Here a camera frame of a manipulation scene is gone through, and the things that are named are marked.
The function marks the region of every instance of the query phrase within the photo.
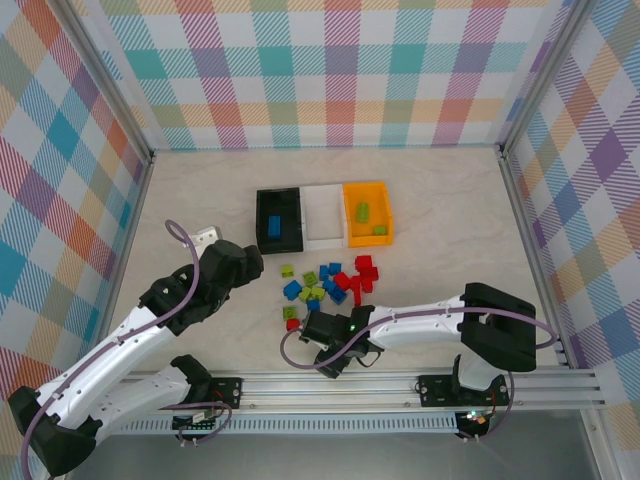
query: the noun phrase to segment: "blue block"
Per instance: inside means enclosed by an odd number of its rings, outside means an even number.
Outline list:
[[[309,300],[307,302],[307,310],[312,311],[320,311],[320,300]]]
[[[287,297],[290,302],[295,300],[301,291],[302,286],[296,280],[287,284],[287,286],[283,289],[284,296]]]
[[[269,226],[267,230],[267,236],[271,240],[279,240],[281,235],[280,225],[282,222],[282,218],[280,215],[271,215],[269,216]]]
[[[341,263],[330,263],[329,264],[329,275],[337,275],[342,271]]]
[[[318,273],[318,278],[320,280],[326,280],[329,278],[329,267],[326,265],[320,265],[320,272]]]
[[[322,288],[324,288],[327,292],[331,292],[336,287],[337,285],[328,278],[324,282],[322,282]]]
[[[344,299],[347,298],[347,294],[338,286],[329,292],[329,296],[331,297],[331,300],[338,305],[344,302]]]

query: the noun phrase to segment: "white floor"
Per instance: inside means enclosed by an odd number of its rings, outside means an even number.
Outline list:
[[[342,262],[353,273],[358,254],[373,255],[380,269],[365,304],[407,306],[443,300],[467,282],[485,282],[526,299],[539,300],[502,177],[490,148],[306,149],[161,153],[151,179],[112,328],[157,278],[190,262],[164,229],[171,218],[188,231],[217,225],[224,238],[255,243],[256,190],[353,181],[383,180],[395,217],[394,244],[369,249],[322,250],[267,255],[260,280],[232,292],[204,323],[190,327],[137,368],[158,370],[190,353],[211,370],[272,370],[289,367],[278,347],[285,333],[280,266],[293,264],[296,278],[320,264]],[[300,315],[306,307],[295,302]],[[348,314],[350,296],[325,311]],[[540,332],[539,339],[545,339]],[[377,369],[451,366],[466,347],[421,344],[388,351]],[[317,349],[291,339],[290,355],[311,363]],[[555,364],[550,349],[539,364]],[[350,368],[361,368],[353,365]]]

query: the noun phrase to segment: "toy block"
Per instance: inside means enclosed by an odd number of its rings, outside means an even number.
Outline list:
[[[360,255],[356,257],[356,270],[361,272],[363,268],[373,268],[371,255]]]
[[[320,265],[320,272],[318,273],[318,278],[320,280],[326,280],[329,278],[329,267],[326,265]]]
[[[369,204],[366,202],[358,203],[356,207],[356,222],[368,223],[369,222]]]
[[[353,291],[353,304],[356,307],[362,305],[362,290],[360,290],[360,276],[351,277],[351,290]]]
[[[329,279],[326,279],[322,282],[322,288],[324,288],[327,292],[330,292],[334,288],[336,288],[336,284]]]
[[[313,312],[314,310],[319,312],[320,311],[320,300],[315,300],[315,299],[314,300],[309,300],[307,302],[307,309],[310,312]]]
[[[293,265],[283,265],[280,267],[282,278],[293,277]]]
[[[324,300],[324,288],[322,287],[313,287],[311,288],[311,298],[314,300]]]
[[[313,272],[307,272],[302,274],[302,278],[304,278],[304,284],[307,287],[313,287],[316,283],[318,283],[318,277]]]
[[[373,279],[369,277],[360,277],[362,291],[364,293],[373,293]]]
[[[302,291],[302,285],[300,285],[296,280],[288,283],[286,287],[282,290],[284,292],[284,296],[287,297],[289,301],[294,300],[298,294]]]
[[[294,305],[289,305],[288,307],[282,308],[282,318],[284,320],[289,320],[290,318],[296,318],[298,316],[298,311]]]
[[[267,237],[271,240],[279,240],[282,236],[281,233],[282,218],[280,215],[270,215],[269,224],[267,227]]]
[[[337,275],[342,271],[341,263],[330,263],[329,264],[329,275]]]
[[[336,304],[340,305],[344,302],[344,299],[347,298],[347,294],[340,287],[336,286],[336,288],[329,292],[329,297],[331,297],[331,300]]]
[[[307,300],[311,298],[311,289],[309,287],[304,287],[298,295],[298,298],[304,303],[307,303]]]
[[[349,290],[349,286],[351,285],[351,279],[344,272],[340,272],[338,275],[333,277],[333,281],[342,290]]]
[[[377,282],[380,279],[380,275],[378,274],[378,267],[363,268],[362,270],[358,271],[360,272],[360,277],[362,278],[370,278],[374,282]]]
[[[300,328],[300,320],[297,318],[290,318],[287,320],[287,332],[289,330],[293,330],[294,328]]]

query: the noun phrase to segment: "plaid backdrop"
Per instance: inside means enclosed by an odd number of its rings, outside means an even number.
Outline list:
[[[494,144],[571,0],[74,3],[151,143],[194,149]]]
[[[602,0],[512,156],[580,366],[640,470],[640,1]]]
[[[83,355],[142,163],[45,0],[0,2],[0,478],[22,478],[7,397]]]

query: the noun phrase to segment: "red lego brick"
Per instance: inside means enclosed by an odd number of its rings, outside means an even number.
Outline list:
[[[353,291],[353,304],[359,307],[362,305],[362,290],[360,289],[360,277],[358,275],[351,277],[351,290]]]
[[[356,257],[356,270],[362,273],[363,268],[371,268],[373,267],[373,260],[371,260],[371,255],[360,255]]]
[[[293,330],[294,328],[300,328],[300,320],[297,318],[290,318],[287,320],[287,332],[289,330]]]
[[[377,282],[380,279],[378,267],[363,268],[360,270],[360,276],[362,278],[370,278],[374,282]]]
[[[344,272],[340,272],[339,274],[334,276],[333,283],[338,285],[345,292],[351,287],[351,279]]]
[[[373,279],[369,277],[362,277],[360,279],[360,283],[362,284],[362,291],[364,293],[372,293],[373,292]]]

